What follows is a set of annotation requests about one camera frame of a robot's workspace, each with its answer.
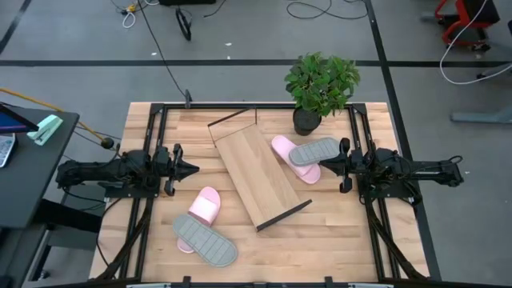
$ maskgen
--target concrete floor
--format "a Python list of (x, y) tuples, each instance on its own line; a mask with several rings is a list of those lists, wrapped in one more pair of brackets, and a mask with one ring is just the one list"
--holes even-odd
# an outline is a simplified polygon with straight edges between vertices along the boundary
[[(128, 0), (115, 0), (127, 5)], [(310, 0), (326, 6), (323, 0)], [(512, 47), (506, 22), (512, 2), (494, 0), (502, 21), (490, 29), (493, 42)], [(193, 41), (186, 42), (174, 20), (174, 9), (145, 9), (162, 52), (172, 60), (292, 59), (320, 50), (356, 60), (378, 60), (367, 18), (347, 21), (323, 16), (299, 20), (286, 13), (286, 0), (228, 0), (213, 17), (202, 15), (216, 6), (187, 6), (192, 12)], [(388, 60), (438, 61), (444, 53), (441, 28), (419, 21), (437, 0), (373, 0)], [(17, 14), (22, 0), (0, 2), (0, 35)], [(335, 13), (364, 14), (361, 3), (334, 1)], [(314, 13), (306, 8), (295, 11)], [(182, 96), (161, 66), (1, 66), (5, 60), (159, 60), (142, 14), (126, 30), (122, 16), (107, 0), (32, 0), (8, 45), (0, 54), (0, 86), (66, 110), (102, 132), (122, 136), (130, 102), (180, 101)], [(505, 61), (512, 52), (492, 49), (479, 61)], [(468, 62), (474, 54), (457, 49), (449, 61)], [(182, 88), (195, 101), (285, 101), (283, 78), (288, 66), (172, 66)], [(362, 81), (354, 101), (388, 102), (379, 66), (361, 66)], [(475, 68), (449, 68), (457, 80), (471, 80)], [(398, 103), (415, 159), (464, 156), (465, 183), (456, 189), (423, 183), (422, 192), (441, 275), (447, 281), (512, 285), (512, 127), (453, 123), (452, 111), (496, 111), (512, 105), (511, 77), (472, 86), (453, 86), (435, 68), (391, 68)], [(0, 101), (36, 107), (7, 95)], [(98, 146), (73, 137), (66, 154), (81, 161), (110, 156)], [(54, 186), (46, 198), (58, 201)], [(93, 252), (53, 250), (46, 268), (53, 276), (26, 286), (86, 280)]]

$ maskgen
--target wooden board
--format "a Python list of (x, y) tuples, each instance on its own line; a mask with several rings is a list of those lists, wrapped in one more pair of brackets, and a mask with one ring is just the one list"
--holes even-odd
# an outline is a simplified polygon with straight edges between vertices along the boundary
[(256, 124), (220, 138), (215, 146), (256, 230), (302, 207)]
[[(397, 149), (387, 105), (367, 103), (366, 107), (377, 147)], [(123, 151), (142, 148), (149, 110), (150, 103), (130, 105), (122, 140)], [(177, 182), (174, 197), (167, 197), (162, 191), (155, 200), (142, 280), (181, 282), (183, 276), (189, 275), (193, 282), (323, 282), (324, 277), (330, 275), (337, 282), (376, 281), (368, 221), (364, 206), (358, 200), (358, 188), (354, 186), (350, 193), (340, 194), (338, 185), (341, 179), (323, 167), (321, 179), (314, 185), (308, 185), (278, 159), (299, 199), (312, 199), (313, 202), (293, 217), (256, 232), (207, 129), (208, 123), (235, 111), (191, 109), (169, 112), (164, 146), (181, 143), (183, 159), (200, 166), (201, 171)], [(258, 110), (258, 128), (268, 143), (278, 134), (287, 136), (298, 145), (327, 136), (347, 137), (352, 141), (347, 113), (324, 118), (320, 127), (307, 137), (294, 132), (292, 113), (292, 110)], [(254, 122), (253, 114), (247, 117), (247, 122)], [(158, 122), (155, 123), (154, 135), (158, 132)], [(226, 268), (208, 266), (196, 254), (184, 254), (176, 248), (172, 221), (177, 215), (187, 212), (204, 186), (217, 189), (222, 200), (214, 228), (232, 239), (238, 248), (237, 261)], [(129, 199), (121, 200), (103, 219), (99, 245), (108, 261), (112, 261), (125, 241), (131, 203)], [(386, 203), (398, 247), (416, 269), (428, 274), (413, 209), (397, 199), (387, 199)], [(390, 276), (383, 243), (381, 250), (386, 275)], [(136, 245), (130, 259), (129, 276), (134, 274), (137, 252)], [(97, 276), (104, 269), (105, 264), (97, 252), (90, 276)]]

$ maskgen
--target wooden tabletop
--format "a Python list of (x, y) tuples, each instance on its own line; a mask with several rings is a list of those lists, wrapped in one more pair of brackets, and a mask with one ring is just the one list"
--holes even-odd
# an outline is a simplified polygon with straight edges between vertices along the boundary
[[(131, 103), (122, 151), (142, 148), (150, 104)], [(397, 149), (387, 104), (367, 103), (366, 107), (376, 146)], [(169, 112), (163, 145), (172, 150), (175, 143), (181, 143), (183, 159), (201, 170), (176, 182), (175, 196), (168, 197), (161, 191), (155, 199), (142, 280), (181, 282), (183, 276), (191, 276), (192, 282), (323, 282), (325, 276), (332, 276), (335, 282), (376, 281), (368, 221), (365, 208), (358, 200), (355, 181), (351, 192), (340, 194), (341, 178), (324, 167), (321, 179), (308, 185), (276, 155), (300, 199), (312, 199), (313, 202), (296, 214), (256, 232), (206, 126), (235, 111), (191, 109)], [(294, 132), (292, 113), (292, 110), (283, 109), (258, 110), (258, 128), (269, 143), (278, 134), (298, 145), (328, 136), (352, 138), (346, 111), (324, 118), (320, 127), (306, 137)], [(247, 121), (254, 119), (253, 114), (246, 117)], [(158, 124), (159, 118), (155, 121), (153, 135), (157, 134)], [(360, 120), (358, 127), (360, 137), (364, 139)], [(188, 211), (204, 186), (212, 186), (221, 196), (222, 208), (213, 228), (238, 248), (238, 259), (225, 268), (209, 266), (197, 254), (184, 254), (176, 247), (172, 222)], [(103, 219), (99, 245), (108, 261), (114, 258), (125, 241), (131, 203), (131, 199), (121, 200)], [(413, 209), (397, 199), (387, 199), (386, 204), (395, 242), (415, 268), (428, 275)], [(389, 259), (382, 241), (381, 250), (386, 275), (390, 276)], [(132, 250), (129, 276), (134, 274), (137, 252), (138, 244)], [(99, 275), (105, 268), (96, 251), (90, 276)]]

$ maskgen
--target pink slide sandal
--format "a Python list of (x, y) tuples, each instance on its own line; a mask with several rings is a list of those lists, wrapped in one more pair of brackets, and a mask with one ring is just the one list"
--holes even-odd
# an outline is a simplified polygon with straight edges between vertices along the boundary
[[(218, 192), (212, 187), (204, 187), (189, 208), (188, 214), (196, 218), (200, 223), (210, 227), (221, 209), (221, 198)], [(181, 238), (178, 239), (178, 249), (185, 253), (193, 253)]]
[(288, 138), (278, 135), (272, 139), (272, 148), (281, 156), (281, 158), (288, 164), (293, 172), (304, 182), (314, 184), (320, 179), (320, 166), (318, 164), (311, 164), (308, 166), (295, 166), (290, 161), (290, 151), (297, 147)]

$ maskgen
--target green leaves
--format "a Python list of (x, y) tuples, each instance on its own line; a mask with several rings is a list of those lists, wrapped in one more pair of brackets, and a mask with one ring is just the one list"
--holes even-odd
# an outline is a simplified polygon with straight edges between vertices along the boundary
[(360, 80), (355, 62), (335, 56), (325, 60), (320, 52), (300, 56), (285, 76), (295, 106), (322, 116), (343, 109)]

